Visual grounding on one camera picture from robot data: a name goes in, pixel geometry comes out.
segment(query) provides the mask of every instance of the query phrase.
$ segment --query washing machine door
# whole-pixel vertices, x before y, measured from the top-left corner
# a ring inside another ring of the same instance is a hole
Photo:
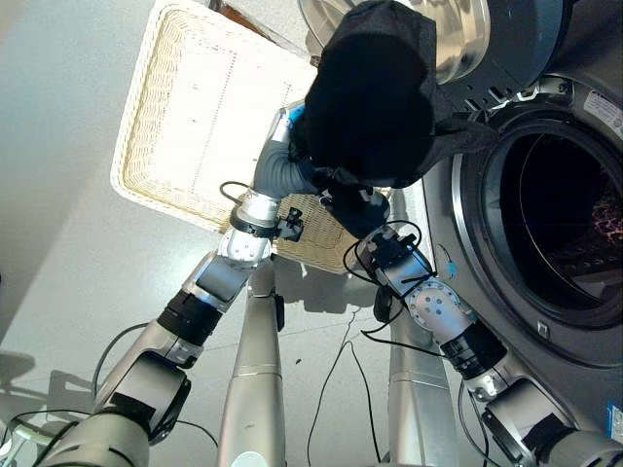
[[[324,47],[364,0],[299,0]],[[538,78],[569,21],[566,0],[401,0],[437,25],[437,82],[458,110],[495,107]]]

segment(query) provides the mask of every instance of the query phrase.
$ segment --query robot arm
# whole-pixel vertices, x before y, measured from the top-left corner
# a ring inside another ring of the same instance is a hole
[[[272,144],[287,146],[287,130],[299,107],[296,103],[279,111],[265,150]],[[195,364],[221,316],[251,273],[270,256],[270,240],[300,236],[301,212],[292,209],[286,219],[279,219],[279,202],[280,198],[249,189],[233,210],[233,227],[218,250],[200,261],[107,376],[97,392],[93,415],[59,440],[39,465],[147,466],[149,445],[168,435],[190,392],[184,370]],[[256,289],[262,287],[249,287],[252,300],[275,301],[272,292]]]
[[[360,257],[368,273],[432,333],[477,400],[482,418],[515,466],[614,467],[623,447],[585,431],[448,285],[431,276],[426,258],[388,226],[370,234]]]

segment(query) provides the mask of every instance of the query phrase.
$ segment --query laundry inside drum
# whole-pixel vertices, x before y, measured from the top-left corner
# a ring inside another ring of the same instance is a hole
[[[611,300],[621,290],[623,251],[612,176],[584,148],[553,134],[518,139],[508,157],[504,229],[529,287],[559,305]]]

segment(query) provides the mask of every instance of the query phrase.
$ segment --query silver robot arm segment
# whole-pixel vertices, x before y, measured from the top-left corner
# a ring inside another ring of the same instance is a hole
[[[287,142],[293,112],[300,108],[301,104],[296,103],[279,110],[267,144]],[[282,407],[275,322],[279,300],[272,282],[272,268],[261,265],[271,254],[271,239],[277,236],[298,239],[303,226],[300,211],[292,209],[286,219],[279,219],[278,208],[279,199],[248,190],[243,203],[233,210],[233,227],[223,236],[218,250],[200,261],[159,318],[149,323],[113,368],[97,392],[93,415],[68,431],[41,466],[147,466],[149,444],[168,435],[190,392],[191,383],[184,370],[195,364],[203,343],[258,267],[264,283],[256,279],[250,284],[244,325],[245,329],[254,329],[247,333],[251,337],[241,338],[246,353],[238,356],[230,391],[249,393],[259,388],[259,392],[238,411],[228,403],[232,407],[229,411],[226,408],[229,415],[224,419],[223,431],[235,431],[241,420],[259,415],[254,411],[270,398],[273,398],[271,407]],[[259,311],[249,313],[248,307],[252,305]],[[258,354],[258,344],[264,346],[271,335],[275,336],[273,351]],[[259,375],[249,370],[253,362],[263,368]],[[269,363],[273,369],[267,371]],[[274,419],[257,426],[259,431],[263,428],[267,440],[284,439],[283,413],[279,411],[274,413]],[[277,465],[276,461],[285,455],[280,443],[272,446],[267,441],[259,449],[270,465]],[[219,465],[230,465],[238,458],[240,449],[252,447],[252,443],[244,440],[234,446],[230,444],[219,454],[223,457]]]
[[[389,226],[368,235],[360,256],[411,319],[432,333],[468,388],[487,406],[482,418],[516,466],[614,467],[623,447],[583,430],[575,418],[447,284],[431,276],[412,237]]]

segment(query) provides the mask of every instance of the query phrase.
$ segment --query black cable harness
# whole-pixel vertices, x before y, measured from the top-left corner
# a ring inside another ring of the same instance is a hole
[[[242,201],[240,201],[238,198],[234,198],[233,196],[227,194],[225,192],[225,187],[227,187],[228,185],[237,185],[239,187],[243,187],[243,188],[249,188],[248,185],[246,185],[245,183],[242,182],[235,182],[233,180],[229,180],[227,182],[221,183],[221,185],[218,187],[218,191],[221,192],[221,195],[223,195],[225,198],[227,198],[229,201],[235,203],[235,204],[242,204]]]
[[[474,450],[483,458],[483,467],[487,467],[488,463],[492,464],[494,467],[500,467],[500,465],[491,460],[489,457],[489,437],[487,436],[487,431],[485,430],[485,426],[483,425],[482,419],[480,418],[480,414],[478,413],[478,408],[476,407],[476,403],[473,400],[473,396],[471,393],[469,394],[469,398],[472,402],[472,407],[476,412],[476,417],[478,418],[478,423],[480,423],[480,428],[483,432],[483,437],[485,438],[485,452],[483,452],[480,447],[476,444],[474,439],[472,438],[469,430],[467,429],[467,424],[465,423],[465,415],[463,413],[463,392],[465,390],[465,384],[463,380],[460,381],[460,386],[458,387],[458,397],[457,397],[457,412],[458,412],[458,420],[460,421],[460,427],[465,433],[465,437]]]

